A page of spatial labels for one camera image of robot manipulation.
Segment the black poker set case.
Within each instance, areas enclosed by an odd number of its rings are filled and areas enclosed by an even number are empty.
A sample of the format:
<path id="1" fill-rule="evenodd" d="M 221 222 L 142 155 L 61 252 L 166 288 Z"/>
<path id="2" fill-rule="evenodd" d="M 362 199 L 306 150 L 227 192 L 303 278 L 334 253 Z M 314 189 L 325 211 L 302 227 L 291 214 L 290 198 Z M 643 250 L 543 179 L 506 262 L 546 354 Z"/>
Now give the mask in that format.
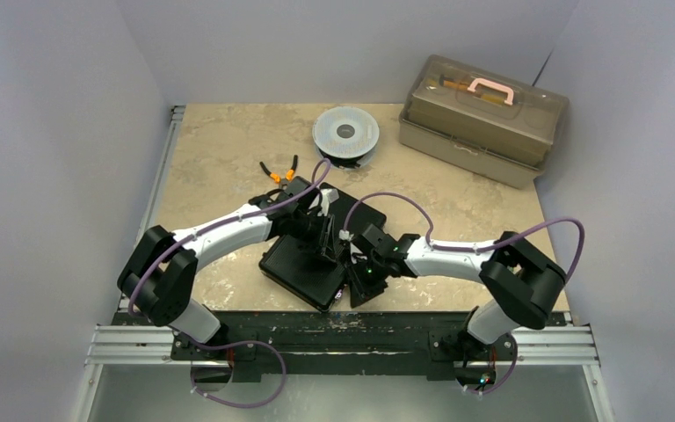
<path id="1" fill-rule="evenodd" d="M 341 253 L 342 244 L 337 241 L 338 232 L 342 229 L 345 218 L 352 205 L 357 201 L 350 194 L 337 189 L 329 183 L 322 183 L 321 189 L 336 189 L 338 197 L 329 205 L 329 215 L 333 218 L 331 246 L 329 256 Z M 381 211 L 367 204 L 359 204 L 349 221 L 352 233 L 364 229 L 368 224 L 383 229 L 388 217 Z M 287 291 L 307 303 L 312 308 L 327 312 L 330 310 L 338 293 L 347 284 L 347 275 L 342 265 L 311 253 L 309 243 L 293 236 L 281 236 L 260 259 L 260 271 Z"/>

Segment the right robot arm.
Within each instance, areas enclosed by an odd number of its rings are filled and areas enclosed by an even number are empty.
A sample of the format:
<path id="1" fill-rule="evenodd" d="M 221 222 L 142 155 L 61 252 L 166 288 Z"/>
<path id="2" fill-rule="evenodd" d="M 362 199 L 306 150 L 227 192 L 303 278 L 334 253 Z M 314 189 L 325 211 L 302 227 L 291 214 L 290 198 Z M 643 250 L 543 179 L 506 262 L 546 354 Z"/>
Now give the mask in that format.
<path id="1" fill-rule="evenodd" d="M 458 335 L 461 351 L 471 358 L 516 328 L 542 329 L 568 279 L 557 263 L 513 231 L 471 244 L 416 234 L 394 239 L 369 224 L 361 234 L 341 229 L 338 239 L 347 248 L 341 262 L 361 298 L 373 297 L 389 277 L 442 276 L 485 286 L 491 300 L 472 311 Z"/>

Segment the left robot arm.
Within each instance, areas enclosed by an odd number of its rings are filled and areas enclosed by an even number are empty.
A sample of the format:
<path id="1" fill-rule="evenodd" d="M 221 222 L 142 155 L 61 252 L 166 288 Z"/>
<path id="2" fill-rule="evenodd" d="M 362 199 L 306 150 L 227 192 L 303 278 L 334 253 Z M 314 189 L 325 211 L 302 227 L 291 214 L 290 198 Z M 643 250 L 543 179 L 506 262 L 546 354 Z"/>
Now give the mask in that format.
<path id="1" fill-rule="evenodd" d="M 147 229 L 117 280 L 129 299 L 129 313 L 186 334 L 204 359 L 219 358 L 226 351 L 227 336 L 214 313 L 192 298 L 197 273 L 231 252 L 274 237 L 319 243 L 332 223 L 330 205 L 338 198 L 335 188 L 297 178 L 284 189 L 255 196 L 199 226 Z"/>

